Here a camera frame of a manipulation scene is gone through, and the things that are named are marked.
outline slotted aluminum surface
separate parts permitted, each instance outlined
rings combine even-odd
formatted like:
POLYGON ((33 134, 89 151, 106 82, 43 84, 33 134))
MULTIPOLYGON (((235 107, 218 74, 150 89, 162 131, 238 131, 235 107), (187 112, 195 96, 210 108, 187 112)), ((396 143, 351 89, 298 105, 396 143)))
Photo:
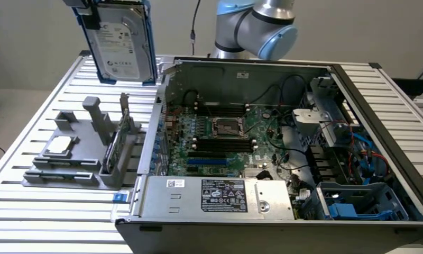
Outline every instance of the slotted aluminum surface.
MULTIPOLYGON (((423 137, 423 124, 368 65, 343 63, 343 68, 423 173, 423 140, 408 138, 423 137)), ((81 102, 86 96, 98 96, 101 109, 110 114, 111 120, 118 120, 119 93, 126 92, 130 94, 131 117, 142 123, 144 130, 155 89, 129 82, 101 84, 91 58, 77 59, 0 161, 0 252, 131 253, 110 223, 113 191, 30 188, 22 187, 19 181, 55 129, 51 119, 59 110, 73 110, 77 118, 89 119, 81 102)), ((126 184, 134 183, 142 142, 143 131, 131 156, 126 184)), ((118 205, 118 211, 125 210, 127 205, 118 205)), ((423 253, 423 248, 415 247, 399 248, 391 253, 423 253)))

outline sticker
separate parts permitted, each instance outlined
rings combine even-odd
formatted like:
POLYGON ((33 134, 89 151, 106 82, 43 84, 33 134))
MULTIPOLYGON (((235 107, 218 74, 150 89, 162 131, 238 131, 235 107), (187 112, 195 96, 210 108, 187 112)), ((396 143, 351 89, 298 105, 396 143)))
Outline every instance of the sticker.
POLYGON ((105 69, 115 78, 138 78, 131 33, 121 23, 101 22, 95 41, 105 69))
POLYGON ((238 72, 238 73, 236 73, 236 78, 244 78, 244 79, 247 79, 247 78, 248 78, 248 73, 247 73, 247 72, 238 72))
POLYGON ((200 209, 203 212, 247 212, 243 180, 202 180, 200 192, 200 209))
POLYGON ((167 188, 183 188, 184 187, 184 179, 170 179, 166 181, 167 188))

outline pcie slot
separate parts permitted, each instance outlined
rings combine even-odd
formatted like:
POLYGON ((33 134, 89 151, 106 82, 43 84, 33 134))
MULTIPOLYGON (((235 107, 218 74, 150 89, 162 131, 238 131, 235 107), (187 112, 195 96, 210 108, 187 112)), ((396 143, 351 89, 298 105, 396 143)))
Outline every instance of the pcie slot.
POLYGON ((226 159, 187 159, 187 165, 212 165, 212 166, 226 166, 226 159))

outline blue latch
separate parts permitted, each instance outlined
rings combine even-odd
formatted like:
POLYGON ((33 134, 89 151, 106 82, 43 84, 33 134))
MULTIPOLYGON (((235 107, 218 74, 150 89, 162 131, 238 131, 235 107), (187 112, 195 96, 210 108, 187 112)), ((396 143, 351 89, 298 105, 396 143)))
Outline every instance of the blue latch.
POLYGON ((126 203, 127 194, 114 193, 113 203, 114 204, 125 204, 126 203))
POLYGON ((385 210, 377 214, 356 214, 352 204, 332 204, 328 208, 335 220, 384 221, 393 213, 385 210))

